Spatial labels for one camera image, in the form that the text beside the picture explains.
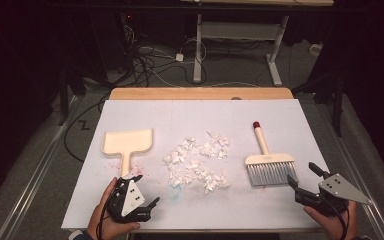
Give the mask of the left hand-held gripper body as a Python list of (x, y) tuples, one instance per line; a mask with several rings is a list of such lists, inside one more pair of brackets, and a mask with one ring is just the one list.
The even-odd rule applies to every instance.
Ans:
[(116, 223), (147, 222), (151, 214), (145, 213), (145, 198), (136, 183), (126, 184), (119, 178), (107, 201), (106, 210)]

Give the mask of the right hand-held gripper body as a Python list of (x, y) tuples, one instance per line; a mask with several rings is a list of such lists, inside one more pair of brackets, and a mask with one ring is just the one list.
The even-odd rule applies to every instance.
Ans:
[(346, 211), (348, 201), (372, 205), (373, 201), (353, 186), (342, 175), (334, 174), (318, 184), (319, 192), (313, 193), (312, 198), (295, 201), (304, 206), (310, 206), (324, 216), (336, 216)]

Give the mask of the cream hand brush grey bristles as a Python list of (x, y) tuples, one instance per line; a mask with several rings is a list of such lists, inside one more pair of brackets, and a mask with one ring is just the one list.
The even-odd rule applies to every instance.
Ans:
[(289, 180), (297, 181), (294, 158), (286, 153), (270, 153), (260, 123), (255, 121), (253, 128), (261, 154), (245, 159), (251, 186), (283, 186)]

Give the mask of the cream plastic dustpan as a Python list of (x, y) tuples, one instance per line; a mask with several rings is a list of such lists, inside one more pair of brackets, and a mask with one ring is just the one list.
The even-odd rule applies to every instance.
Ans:
[(153, 144), (153, 130), (142, 129), (123, 132), (106, 132), (101, 150), (107, 155), (120, 156), (121, 177), (130, 174), (130, 158), (135, 153), (147, 152)]

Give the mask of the person's left hand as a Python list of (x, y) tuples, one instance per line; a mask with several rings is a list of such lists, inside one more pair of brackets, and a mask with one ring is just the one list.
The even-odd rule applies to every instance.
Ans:
[(115, 188), (116, 183), (117, 178), (114, 177), (104, 190), (99, 203), (96, 205), (90, 217), (86, 231), (92, 236), (94, 240), (114, 240), (120, 235), (140, 228), (140, 224), (138, 222), (120, 224), (114, 222), (110, 217), (101, 219), (101, 214), (105, 214), (105, 203)]

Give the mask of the person's right hand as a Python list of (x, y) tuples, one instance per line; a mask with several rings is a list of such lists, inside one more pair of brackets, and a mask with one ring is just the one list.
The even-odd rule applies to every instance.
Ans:
[(304, 206), (303, 211), (321, 226), (329, 240), (353, 240), (358, 235), (357, 204), (353, 201), (341, 217), (326, 217), (310, 206)]

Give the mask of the pile of white paper scraps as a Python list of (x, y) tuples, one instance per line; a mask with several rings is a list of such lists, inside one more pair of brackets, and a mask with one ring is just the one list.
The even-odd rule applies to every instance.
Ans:
[(227, 160), (230, 141), (218, 132), (207, 135), (205, 142), (185, 137), (163, 157), (172, 188), (197, 184), (207, 194), (229, 186), (223, 169), (217, 164)]

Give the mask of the black metal stand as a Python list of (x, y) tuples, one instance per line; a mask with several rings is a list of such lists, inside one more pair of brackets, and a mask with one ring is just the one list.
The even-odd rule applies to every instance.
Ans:
[(334, 94), (332, 126), (338, 137), (341, 133), (341, 115), (342, 115), (342, 96), (343, 96), (344, 81), (342, 78), (337, 80), (336, 91)]
[(59, 90), (60, 90), (60, 110), (61, 110), (59, 125), (62, 126), (66, 122), (66, 118), (69, 112), (66, 69), (64, 67), (62, 67), (59, 72)]

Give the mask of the white table mat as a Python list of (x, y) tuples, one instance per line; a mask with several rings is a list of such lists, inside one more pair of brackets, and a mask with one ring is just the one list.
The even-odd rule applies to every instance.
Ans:
[[(101, 118), (62, 222), (65, 229), (87, 226), (108, 183), (120, 173), (120, 160), (102, 152), (107, 132), (151, 129), (152, 148), (132, 157), (138, 187), (155, 201), (144, 232), (313, 231), (317, 224), (294, 200), (288, 186), (252, 187), (245, 159), (260, 152), (253, 124), (260, 123), (270, 152), (295, 159), (301, 187), (317, 191), (319, 177), (311, 162), (326, 165), (307, 119), (296, 100), (122, 101), (105, 103)], [(205, 191), (202, 183), (175, 186), (163, 158), (185, 138), (199, 143), (218, 133), (229, 142), (224, 159), (197, 156), (196, 161), (225, 177), (227, 187)]]

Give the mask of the wooden table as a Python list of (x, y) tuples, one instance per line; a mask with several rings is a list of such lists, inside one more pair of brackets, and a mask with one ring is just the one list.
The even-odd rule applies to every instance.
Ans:
[(287, 88), (156, 87), (115, 88), (110, 100), (279, 100), (293, 99)]

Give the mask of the metal floor rail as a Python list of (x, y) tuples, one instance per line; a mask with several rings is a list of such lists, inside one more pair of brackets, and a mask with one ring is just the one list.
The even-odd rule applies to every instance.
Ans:
[(65, 117), (62, 105), (56, 104), (56, 109), (33, 134), (10, 170), (0, 193), (0, 206), (6, 210), (0, 225), (0, 240), (14, 239), (47, 174), (72, 111), (76, 112), (81, 102), (81, 97), (70, 97)]
[(384, 164), (367, 132), (359, 122), (340, 123), (339, 133), (325, 109), (319, 110), (329, 130), (338, 157), (328, 157), (328, 166), (342, 172), (347, 179), (372, 200), (359, 208), (360, 230), (374, 240), (384, 240)]

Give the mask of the white metal desk frame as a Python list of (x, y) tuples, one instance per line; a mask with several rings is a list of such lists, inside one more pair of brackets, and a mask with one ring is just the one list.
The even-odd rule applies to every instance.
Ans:
[(265, 56), (267, 67), (271, 74), (273, 84), (282, 86), (282, 80), (276, 66), (276, 58), (286, 31), (289, 17), (283, 16), (276, 24), (235, 23), (203, 21), (202, 15), (197, 15), (196, 49), (193, 70), (193, 82), (202, 82), (202, 61), (204, 59), (203, 38), (207, 39), (234, 39), (234, 40), (273, 40), (273, 51)]

